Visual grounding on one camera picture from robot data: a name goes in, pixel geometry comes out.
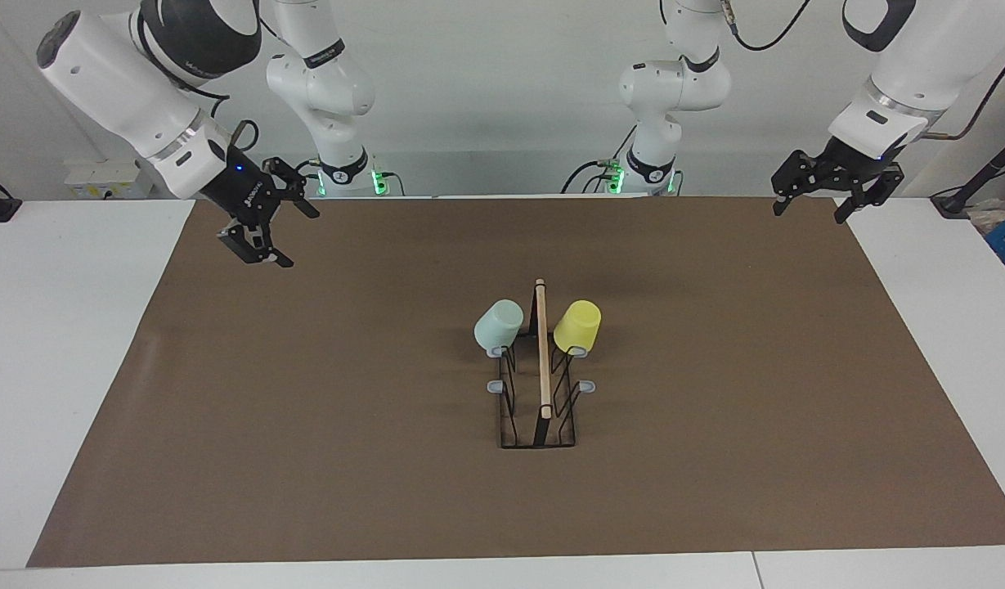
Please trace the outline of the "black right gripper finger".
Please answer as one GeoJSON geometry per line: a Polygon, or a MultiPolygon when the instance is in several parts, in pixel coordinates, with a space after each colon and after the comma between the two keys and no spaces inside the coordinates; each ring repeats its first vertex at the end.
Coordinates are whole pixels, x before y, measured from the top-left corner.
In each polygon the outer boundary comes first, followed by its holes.
{"type": "Polygon", "coordinates": [[[274,202],[289,202],[307,218],[320,217],[319,209],[307,200],[307,176],[279,157],[262,162],[262,171],[271,179],[267,198],[274,202]]]}
{"type": "Polygon", "coordinates": [[[273,245],[264,230],[267,227],[262,225],[252,228],[243,223],[230,223],[218,232],[218,239],[244,263],[274,263],[282,268],[292,268],[295,262],[273,245]]]}

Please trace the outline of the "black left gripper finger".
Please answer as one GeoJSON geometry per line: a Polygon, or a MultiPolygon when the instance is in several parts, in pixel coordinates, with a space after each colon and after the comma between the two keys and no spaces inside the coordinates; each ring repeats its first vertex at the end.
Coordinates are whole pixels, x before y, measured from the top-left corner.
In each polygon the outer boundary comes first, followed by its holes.
{"type": "Polygon", "coordinates": [[[793,151],[771,176],[775,216],[782,216],[793,199],[805,193],[804,186],[810,184],[809,176],[814,171],[813,163],[813,158],[804,151],[793,151]]]}
{"type": "Polygon", "coordinates": [[[852,190],[850,196],[838,206],[834,212],[834,220],[837,224],[845,224],[847,219],[866,206],[881,206],[891,197],[895,189],[904,179],[904,172],[901,164],[888,164],[878,178],[873,180],[868,189],[864,189],[864,184],[857,178],[852,179],[852,190]]]}

